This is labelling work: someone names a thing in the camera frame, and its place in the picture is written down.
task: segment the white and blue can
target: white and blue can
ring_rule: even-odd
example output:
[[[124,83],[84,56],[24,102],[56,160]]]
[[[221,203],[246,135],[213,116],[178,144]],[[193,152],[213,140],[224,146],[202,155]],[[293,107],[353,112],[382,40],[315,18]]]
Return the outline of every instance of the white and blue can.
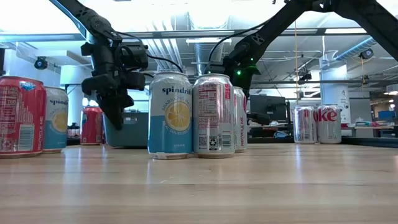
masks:
[[[68,95],[61,88],[45,87],[45,90],[47,104],[43,153],[61,152],[67,146]]]
[[[185,74],[161,72],[149,87],[148,151],[154,159],[192,153],[192,85]]]

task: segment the desk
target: desk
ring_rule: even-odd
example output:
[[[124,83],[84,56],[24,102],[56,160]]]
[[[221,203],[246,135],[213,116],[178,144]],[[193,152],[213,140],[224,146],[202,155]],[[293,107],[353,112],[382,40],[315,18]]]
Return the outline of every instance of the desk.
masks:
[[[373,137],[380,137],[380,130],[394,130],[394,126],[379,126],[379,127],[347,127],[342,130],[352,130],[352,137],[356,137],[356,130],[373,130]]]
[[[146,150],[73,146],[1,160],[0,223],[398,223],[398,150],[249,148],[154,161]]]

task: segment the aluminum can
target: aluminum can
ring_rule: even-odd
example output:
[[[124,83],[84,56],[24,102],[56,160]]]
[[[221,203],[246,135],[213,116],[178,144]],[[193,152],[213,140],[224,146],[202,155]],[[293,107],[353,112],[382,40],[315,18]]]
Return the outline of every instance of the aluminum can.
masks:
[[[43,151],[46,91],[30,78],[0,78],[0,158]]]
[[[61,88],[45,87],[45,90],[47,108],[43,153],[61,152],[67,146],[68,95]]]
[[[246,95],[243,89],[234,86],[234,145],[235,152],[248,148],[248,121],[246,115]]]
[[[86,106],[81,112],[80,144],[99,145],[102,143],[102,110],[96,106]]]
[[[203,158],[235,153],[234,87],[226,75],[202,75],[193,86],[193,150]]]
[[[317,112],[312,106],[294,108],[294,142],[314,144],[317,141]]]
[[[341,143],[341,117],[338,105],[318,107],[318,141],[321,144]]]
[[[192,153],[192,85],[186,74],[161,72],[149,86],[148,152],[154,159]]]

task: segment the barcode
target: barcode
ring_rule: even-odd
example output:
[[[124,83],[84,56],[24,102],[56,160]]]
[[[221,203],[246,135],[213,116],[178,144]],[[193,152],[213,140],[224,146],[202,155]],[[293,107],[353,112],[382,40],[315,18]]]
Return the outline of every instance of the barcode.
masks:
[[[32,151],[35,126],[21,124],[19,126],[18,151]]]
[[[224,135],[223,134],[223,141],[222,141],[223,147],[231,147],[231,135]]]

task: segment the red soda can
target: red soda can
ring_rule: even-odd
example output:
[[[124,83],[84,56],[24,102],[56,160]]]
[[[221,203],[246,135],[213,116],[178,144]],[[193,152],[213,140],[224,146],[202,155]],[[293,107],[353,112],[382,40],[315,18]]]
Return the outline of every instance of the red soda can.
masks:
[[[81,112],[80,144],[99,145],[102,143],[102,110],[87,106]]]
[[[0,78],[0,158],[32,157],[43,151],[46,102],[42,82]]]

